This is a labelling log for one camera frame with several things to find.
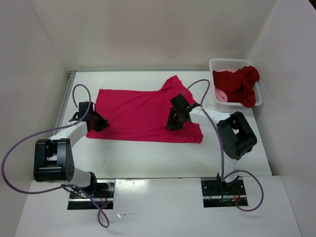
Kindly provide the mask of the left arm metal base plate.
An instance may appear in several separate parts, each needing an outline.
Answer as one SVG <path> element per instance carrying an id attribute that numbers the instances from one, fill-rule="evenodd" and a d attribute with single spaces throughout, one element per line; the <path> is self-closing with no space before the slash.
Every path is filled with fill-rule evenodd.
<path id="1" fill-rule="evenodd" d="M 98 179 L 95 190 L 83 188 L 85 192 L 96 202 L 97 206 L 102 209 L 113 209 L 115 180 Z M 80 190 L 65 188 L 69 192 L 68 210 L 92 210 L 97 207 L 91 200 Z"/>

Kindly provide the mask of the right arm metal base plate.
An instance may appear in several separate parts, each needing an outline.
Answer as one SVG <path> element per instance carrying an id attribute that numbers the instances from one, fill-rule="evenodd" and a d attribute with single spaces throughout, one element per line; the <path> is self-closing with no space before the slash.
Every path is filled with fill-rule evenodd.
<path id="1" fill-rule="evenodd" d="M 203 207 L 232 207 L 248 206 L 246 191 L 242 178 L 238 178 L 232 185 L 221 187 L 215 178 L 201 178 Z"/>

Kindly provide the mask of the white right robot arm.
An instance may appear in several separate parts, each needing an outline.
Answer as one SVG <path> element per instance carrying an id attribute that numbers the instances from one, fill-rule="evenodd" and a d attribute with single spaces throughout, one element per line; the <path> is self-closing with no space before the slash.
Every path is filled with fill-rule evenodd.
<path id="1" fill-rule="evenodd" d="M 166 128 L 183 130 L 185 125 L 203 125 L 212 128 L 219 140 L 221 170 L 218 173 L 217 190 L 228 194 L 240 171 L 237 162 L 257 144 L 257 137 L 242 112 L 222 113 L 196 107 L 189 112 L 171 108 Z"/>

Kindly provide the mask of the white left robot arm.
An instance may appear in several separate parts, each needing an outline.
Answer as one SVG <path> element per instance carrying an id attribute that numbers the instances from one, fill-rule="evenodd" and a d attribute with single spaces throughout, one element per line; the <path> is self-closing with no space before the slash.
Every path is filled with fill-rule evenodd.
<path id="1" fill-rule="evenodd" d="M 76 112 L 69 120 L 69 127 L 48 139 L 35 144 L 34 179 L 37 182 L 76 185 L 91 198 L 97 195 L 99 186 L 93 172 L 75 168 L 72 148 L 90 131 L 101 132 L 110 126 L 96 111 L 90 112 L 82 121 L 83 113 Z"/>

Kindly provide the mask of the magenta t shirt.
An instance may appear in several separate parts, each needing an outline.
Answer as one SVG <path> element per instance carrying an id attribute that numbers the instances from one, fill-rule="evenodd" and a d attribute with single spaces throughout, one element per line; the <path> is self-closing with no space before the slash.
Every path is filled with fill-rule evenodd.
<path id="1" fill-rule="evenodd" d="M 181 93 L 190 104 L 195 103 L 177 76 L 167 79 L 157 91 L 100 89 L 96 110 L 110 126 L 101 132 L 91 130 L 87 138 L 200 144 L 203 134 L 198 124 L 185 123 L 181 130 L 166 128 L 170 100 Z"/>

